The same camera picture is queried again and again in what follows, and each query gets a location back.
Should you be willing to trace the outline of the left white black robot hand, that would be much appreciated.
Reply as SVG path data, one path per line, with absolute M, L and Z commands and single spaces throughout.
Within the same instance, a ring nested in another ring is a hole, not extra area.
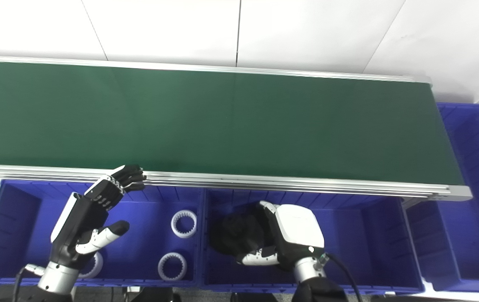
M 126 193 L 142 191 L 146 178 L 137 164 L 120 166 L 101 176 L 83 194 L 72 193 L 50 237 L 50 264 L 82 270 L 99 249 L 124 235 L 130 224 L 119 220 L 105 225 L 109 211 Z

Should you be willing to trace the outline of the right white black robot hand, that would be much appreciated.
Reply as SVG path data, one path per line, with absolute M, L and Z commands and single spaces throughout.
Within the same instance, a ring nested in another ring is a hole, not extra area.
M 292 269 L 302 259 L 316 260 L 325 253 L 325 239 L 312 210 L 265 200 L 259 201 L 258 209 L 269 226 L 272 244 L 237 256 L 239 264 Z

